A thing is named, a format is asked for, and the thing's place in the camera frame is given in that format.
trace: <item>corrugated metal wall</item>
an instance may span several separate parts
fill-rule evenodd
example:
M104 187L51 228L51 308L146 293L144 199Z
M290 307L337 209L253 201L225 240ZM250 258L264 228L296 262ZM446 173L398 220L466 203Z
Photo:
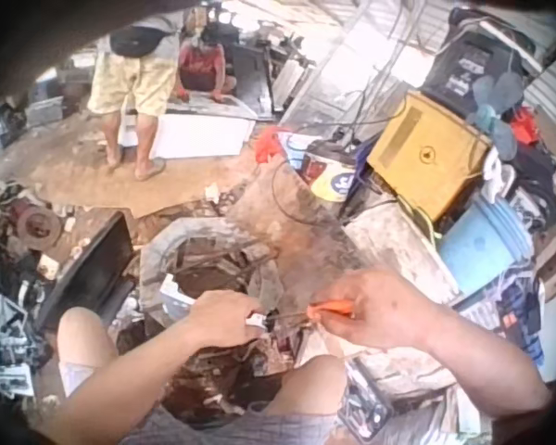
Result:
M446 0L426 0L427 6L420 22L418 39L412 45L429 51L436 51L442 44L447 31L447 19L450 10L460 6L461 2ZM322 2L331 14L346 22L354 16L356 6L351 0L327 0ZM372 25L388 35L399 12L398 0L373 0L370 6ZM556 41L556 15L552 12L530 13L512 11L495 7L482 7L483 10L508 21L520 31L525 32L537 46L536 58L540 60L548 47ZM401 22L405 20L405 11ZM527 104L542 105L556 120L556 62L534 80L525 91Z

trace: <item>fan blade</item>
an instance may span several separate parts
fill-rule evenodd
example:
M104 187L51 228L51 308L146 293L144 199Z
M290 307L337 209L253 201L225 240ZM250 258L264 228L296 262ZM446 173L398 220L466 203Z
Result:
M475 103L478 104L479 107L488 103L493 88L494 78L492 76L482 76L472 84Z
M498 114L504 113L523 97L523 79L516 72L503 72L492 89L488 103Z
M506 162L515 157L517 154L517 140L512 133L511 125L503 121L495 121L491 137L499 152L500 160Z

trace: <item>black backpack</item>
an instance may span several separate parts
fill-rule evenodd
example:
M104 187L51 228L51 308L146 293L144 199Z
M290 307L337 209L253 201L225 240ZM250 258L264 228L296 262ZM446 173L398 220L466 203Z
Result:
M174 32L164 32L146 26L128 26L109 35L111 51L118 56L140 58L157 49L160 41Z

